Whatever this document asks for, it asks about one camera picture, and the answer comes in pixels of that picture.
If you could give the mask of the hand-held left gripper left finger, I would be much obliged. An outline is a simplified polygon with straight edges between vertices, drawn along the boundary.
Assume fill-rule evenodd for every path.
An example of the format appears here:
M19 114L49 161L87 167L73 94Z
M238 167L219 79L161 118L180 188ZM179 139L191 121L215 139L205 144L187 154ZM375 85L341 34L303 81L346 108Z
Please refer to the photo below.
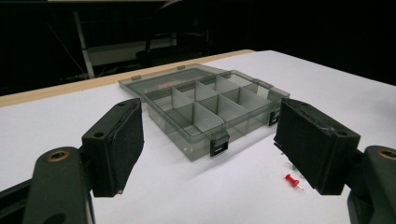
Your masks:
M84 159L92 165L95 197L123 193L144 145L141 100L115 104L82 136Z

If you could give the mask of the red push pin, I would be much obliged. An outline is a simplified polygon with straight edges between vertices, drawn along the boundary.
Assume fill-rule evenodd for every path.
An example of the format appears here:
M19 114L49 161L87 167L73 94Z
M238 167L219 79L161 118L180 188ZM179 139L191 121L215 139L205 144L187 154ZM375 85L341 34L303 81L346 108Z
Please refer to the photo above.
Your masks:
M298 188L298 189L304 189L301 185L300 185L300 181L298 179L293 178L290 174L287 174L285 176L285 179L287 181L290 182L290 184L294 187L294 188Z

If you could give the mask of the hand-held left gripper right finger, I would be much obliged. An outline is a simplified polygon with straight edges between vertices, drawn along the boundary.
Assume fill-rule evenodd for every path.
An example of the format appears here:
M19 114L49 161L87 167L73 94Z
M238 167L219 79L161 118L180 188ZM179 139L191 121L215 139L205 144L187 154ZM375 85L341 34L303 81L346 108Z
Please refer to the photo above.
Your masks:
M360 139L310 104L281 102L275 145L321 195L342 193Z

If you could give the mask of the white table cover sheet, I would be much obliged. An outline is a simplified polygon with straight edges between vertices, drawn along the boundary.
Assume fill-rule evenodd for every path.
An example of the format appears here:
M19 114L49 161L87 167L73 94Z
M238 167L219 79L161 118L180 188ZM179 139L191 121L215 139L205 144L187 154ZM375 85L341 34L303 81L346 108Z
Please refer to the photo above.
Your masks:
M205 63L262 79L361 136L396 148L396 87L265 50ZM81 136L127 98L114 84L0 107L0 190L28 179L35 160ZM266 129L223 154L189 161L151 121L125 191L93 202L97 224L349 224L345 195L292 187L287 159Z

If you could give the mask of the wooden table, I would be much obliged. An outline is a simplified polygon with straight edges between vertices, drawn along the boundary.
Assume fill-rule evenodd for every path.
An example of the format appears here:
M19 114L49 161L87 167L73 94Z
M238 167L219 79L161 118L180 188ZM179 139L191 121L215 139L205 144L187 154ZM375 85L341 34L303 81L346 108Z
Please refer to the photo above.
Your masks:
M194 60L187 60L178 63L169 63L165 65L154 66L146 69L135 70L130 72L119 73L116 75L97 77L93 79L82 80L73 83L67 83L59 86L53 86L33 91L24 91L9 95L0 96L0 107L17 105L35 100L50 98L58 95L72 93L76 91L85 91L93 88L99 88L102 86L117 83L119 80L132 78L132 77L143 77L153 73L160 73L165 70L174 69L179 66L189 65L194 63L209 63L215 60L225 59L236 55L251 53L252 49L242 49L237 51L231 51L227 53L216 54Z

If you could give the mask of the transparent grey compartment box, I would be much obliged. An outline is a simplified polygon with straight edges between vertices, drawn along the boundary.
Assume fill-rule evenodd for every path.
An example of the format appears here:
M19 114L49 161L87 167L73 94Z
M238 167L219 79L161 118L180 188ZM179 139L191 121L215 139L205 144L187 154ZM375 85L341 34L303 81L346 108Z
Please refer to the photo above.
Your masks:
M191 161L212 157L262 126L277 123L290 94L236 70L192 64L130 77L120 87L146 105L148 116Z

